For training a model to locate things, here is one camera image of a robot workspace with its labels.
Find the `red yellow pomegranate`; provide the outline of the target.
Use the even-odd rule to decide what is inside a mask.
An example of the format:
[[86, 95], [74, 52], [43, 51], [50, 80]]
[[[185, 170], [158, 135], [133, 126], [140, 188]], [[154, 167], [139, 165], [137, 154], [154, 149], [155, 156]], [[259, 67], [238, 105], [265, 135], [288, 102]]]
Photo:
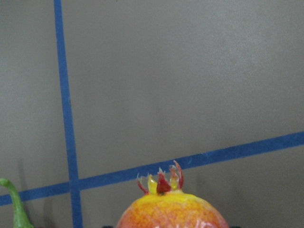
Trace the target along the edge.
[[182, 190], [184, 176], [175, 162], [167, 180], [163, 170], [158, 179], [147, 176], [147, 187], [136, 180], [144, 196], [135, 200], [120, 217], [118, 228], [227, 228], [224, 217], [210, 203]]

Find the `red chili pepper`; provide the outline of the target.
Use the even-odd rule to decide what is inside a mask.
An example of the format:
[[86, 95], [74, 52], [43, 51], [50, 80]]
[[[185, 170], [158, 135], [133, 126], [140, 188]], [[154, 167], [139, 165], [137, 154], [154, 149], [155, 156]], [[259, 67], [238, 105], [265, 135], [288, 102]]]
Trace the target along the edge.
[[14, 228], [34, 228], [31, 224], [27, 213], [23, 208], [19, 192], [12, 184], [12, 182], [6, 178], [0, 179], [0, 185], [5, 187], [10, 195], [13, 205], [13, 227]]

